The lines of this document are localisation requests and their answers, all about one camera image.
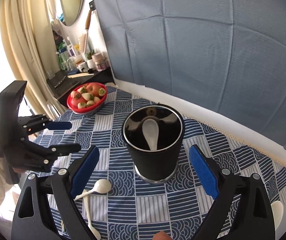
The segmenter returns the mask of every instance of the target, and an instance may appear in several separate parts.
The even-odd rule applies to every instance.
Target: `blue patterned tablecloth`
[[[106,102],[99,111],[88,116],[66,111],[60,121],[70,121],[73,124],[70,130],[45,130],[35,140],[45,147],[64,143],[82,145],[79,153],[59,157],[52,174],[61,167],[67,168],[91,145],[100,149],[99,163],[86,189],[91,189],[98,179],[108,179],[112,183],[112,190],[108,194],[90,196],[92,224],[101,233],[102,239],[151,240],[160,230],[174,240],[188,240],[195,234],[213,203],[212,198],[205,194],[188,160],[189,147],[195,143],[222,168],[243,176],[250,176],[254,172],[261,174],[270,201],[285,202],[286,167],[256,149],[186,116],[183,116],[185,135],[174,178],[161,185],[145,183],[134,171],[133,161],[121,137],[121,126],[133,110],[153,103],[114,87],[107,88]],[[52,195],[49,202],[57,228],[61,231],[61,218]],[[239,195],[235,195],[221,235],[230,229],[238,202]],[[76,205],[87,222],[83,200],[76,201]]]

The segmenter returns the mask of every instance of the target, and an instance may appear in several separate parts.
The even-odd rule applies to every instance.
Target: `glass jar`
[[[107,69],[106,58],[103,58],[102,60],[95,62],[95,66],[97,71],[102,71]]]
[[[66,67],[67,67],[67,70],[73,70],[75,68],[74,60],[72,58],[69,58],[66,61]]]
[[[96,53],[92,55],[92,59],[95,63],[95,67],[97,71],[102,71],[104,69],[107,69],[107,61],[106,58],[103,57],[102,53]]]

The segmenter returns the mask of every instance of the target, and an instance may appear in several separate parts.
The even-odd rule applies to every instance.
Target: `red bowl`
[[[90,111],[93,111],[95,110],[96,108],[98,108],[99,106],[101,106],[103,104],[103,102],[105,101],[106,97],[107,97],[107,88],[101,84],[101,83],[97,83],[97,82],[90,82],[90,83],[87,83],[87,84],[83,84],[83,85],[80,85],[78,86],[77,88],[73,89],[73,91],[77,91],[80,87],[84,86],[84,85],[88,85],[88,84],[91,84],[91,83],[95,83],[95,84],[98,84],[100,85],[101,87],[103,87],[106,91],[105,95],[101,98],[101,101],[99,101],[97,104],[93,105],[93,106],[89,106],[89,107],[86,107],[86,108],[83,108],[83,109],[78,109],[77,107],[74,107],[71,103],[72,101],[72,97],[71,97],[71,93],[68,95],[67,97],[67,106],[68,108],[70,108],[73,112],[77,113],[77,114],[85,114],[85,113],[88,113]]]

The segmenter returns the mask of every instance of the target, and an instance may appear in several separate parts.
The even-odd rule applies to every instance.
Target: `plant pot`
[[[95,68],[96,68],[95,63],[94,63],[94,61],[93,61],[92,59],[87,60],[86,63],[87,63],[87,66],[88,66],[90,69],[95,69]]]

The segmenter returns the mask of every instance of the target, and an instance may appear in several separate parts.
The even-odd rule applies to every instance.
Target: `white ceramic spoon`
[[[284,206],[282,202],[279,200],[274,201],[270,206],[272,207],[274,225],[275,225],[275,230],[276,230],[282,221],[283,213],[284,213]]]
[[[142,125],[143,135],[151,151],[157,150],[158,124],[153,119],[147,119]]]
[[[104,193],[109,192],[111,188],[112,188],[112,184],[107,179],[99,179],[94,184],[94,187],[91,190],[89,191],[84,190],[83,193],[81,195],[76,196],[74,200],[83,198],[84,196],[89,195],[93,192],[104,194]]]
[[[93,235],[96,237],[97,240],[101,240],[101,234],[99,231],[97,231],[93,226],[92,226],[92,221],[91,221],[91,216],[90,216],[90,207],[89,207],[89,196],[85,195],[83,197],[83,202],[86,210],[86,216],[88,220],[88,226],[89,229],[92,231]]]

